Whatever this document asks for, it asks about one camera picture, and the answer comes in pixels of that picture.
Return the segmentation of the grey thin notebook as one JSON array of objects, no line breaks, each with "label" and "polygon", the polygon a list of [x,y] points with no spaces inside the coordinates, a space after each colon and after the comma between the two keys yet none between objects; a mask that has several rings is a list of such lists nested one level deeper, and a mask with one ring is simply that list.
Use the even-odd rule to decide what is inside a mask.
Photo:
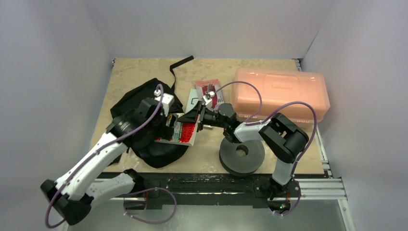
[{"label": "grey thin notebook", "polygon": [[[202,100],[198,97],[197,90],[191,89],[186,112],[191,110],[197,103],[201,104],[202,107],[204,106],[202,104]],[[212,128],[212,126],[203,126],[203,128],[201,129],[201,114],[198,116],[196,123],[199,125],[198,130],[202,130],[203,128]]]}]

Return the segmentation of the black student backpack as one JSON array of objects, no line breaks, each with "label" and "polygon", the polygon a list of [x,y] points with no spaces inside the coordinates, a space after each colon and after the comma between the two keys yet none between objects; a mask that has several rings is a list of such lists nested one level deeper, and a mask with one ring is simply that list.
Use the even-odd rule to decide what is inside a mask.
[{"label": "black student backpack", "polygon": [[153,92],[159,84],[163,86],[165,93],[175,96],[175,85],[168,86],[157,78],[152,78],[125,93],[110,109],[114,120],[121,119],[130,123],[128,132],[140,128],[125,138],[124,142],[137,157],[154,168],[165,167],[177,161],[188,149],[184,145],[155,142],[157,138],[171,136],[170,127],[166,126],[166,117],[162,114],[163,108],[159,109],[152,120],[149,119],[158,104]]}]

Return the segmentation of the translucent pink plastic box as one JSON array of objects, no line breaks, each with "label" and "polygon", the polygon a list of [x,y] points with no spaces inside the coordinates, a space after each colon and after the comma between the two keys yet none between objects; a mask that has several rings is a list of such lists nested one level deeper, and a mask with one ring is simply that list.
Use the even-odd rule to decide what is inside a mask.
[{"label": "translucent pink plastic box", "polygon": [[319,73],[240,67],[233,81],[230,103],[241,121],[264,120],[278,107],[302,101],[315,109],[320,122],[330,108],[325,79]]}]

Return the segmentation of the red treehouse paperback book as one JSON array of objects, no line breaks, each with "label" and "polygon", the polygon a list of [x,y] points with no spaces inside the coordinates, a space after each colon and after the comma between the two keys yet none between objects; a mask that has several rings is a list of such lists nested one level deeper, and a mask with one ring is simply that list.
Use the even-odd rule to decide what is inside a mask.
[{"label": "red treehouse paperback book", "polygon": [[171,113],[167,117],[165,132],[163,137],[157,137],[154,142],[193,146],[196,133],[197,123],[183,123],[179,122],[179,117],[183,116],[183,113]]}]

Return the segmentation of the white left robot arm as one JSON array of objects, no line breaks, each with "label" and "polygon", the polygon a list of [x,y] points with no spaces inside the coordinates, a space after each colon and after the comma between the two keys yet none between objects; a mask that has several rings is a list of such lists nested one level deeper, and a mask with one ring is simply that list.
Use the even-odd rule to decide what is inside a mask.
[{"label": "white left robot arm", "polygon": [[148,145],[166,126],[174,97],[168,94],[143,99],[138,107],[113,118],[93,148],[68,172],[56,180],[45,180],[40,188],[49,201],[45,225],[81,222],[97,205],[125,195],[137,197],[149,192],[144,178],[126,169],[112,179],[96,183],[103,170],[132,145]]}]

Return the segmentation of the black metal base rail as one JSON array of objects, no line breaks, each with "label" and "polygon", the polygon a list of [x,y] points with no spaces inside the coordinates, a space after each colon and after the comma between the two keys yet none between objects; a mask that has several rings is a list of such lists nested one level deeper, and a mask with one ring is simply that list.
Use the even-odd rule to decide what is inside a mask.
[{"label": "black metal base rail", "polygon": [[[120,173],[102,173],[96,183],[114,178]],[[254,174],[235,177],[230,174],[190,173],[139,173],[145,195],[121,195],[112,199],[146,202],[148,209],[161,209],[164,205],[248,205],[253,208],[269,208],[285,213],[295,207],[298,199],[338,200],[345,198],[340,179],[292,180],[283,191],[271,188],[270,176]]]}]

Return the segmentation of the white red castle book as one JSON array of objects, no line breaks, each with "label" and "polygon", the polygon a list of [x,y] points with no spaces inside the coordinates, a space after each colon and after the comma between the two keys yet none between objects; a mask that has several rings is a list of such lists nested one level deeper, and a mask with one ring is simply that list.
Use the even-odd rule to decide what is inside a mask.
[{"label": "white red castle book", "polygon": [[198,97],[208,109],[214,111],[224,103],[218,79],[196,81],[195,86]]}]

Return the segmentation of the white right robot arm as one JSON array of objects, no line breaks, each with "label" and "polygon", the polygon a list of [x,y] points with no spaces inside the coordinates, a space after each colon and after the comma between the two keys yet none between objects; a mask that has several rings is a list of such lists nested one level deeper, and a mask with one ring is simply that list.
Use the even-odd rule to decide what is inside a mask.
[{"label": "white right robot arm", "polygon": [[265,121],[241,122],[230,103],[223,103],[215,112],[198,103],[178,121],[196,124],[198,130],[204,125],[222,128],[219,159],[234,176],[255,173],[264,162],[266,144],[277,158],[270,178],[271,192],[277,196],[288,191],[296,158],[309,142],[308,135],[281,113]]}]

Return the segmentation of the grey filament spool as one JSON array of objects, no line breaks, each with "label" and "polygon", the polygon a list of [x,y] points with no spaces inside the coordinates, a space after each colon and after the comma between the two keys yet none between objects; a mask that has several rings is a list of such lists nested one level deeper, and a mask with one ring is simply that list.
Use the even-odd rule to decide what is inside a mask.
[{"label": "grey filament spool", "polygon": [[246,177],[255,173],[265,159],[265,148],[261,141],[231,143],[223,139],[219,149],[221,165],[230,174]]}]

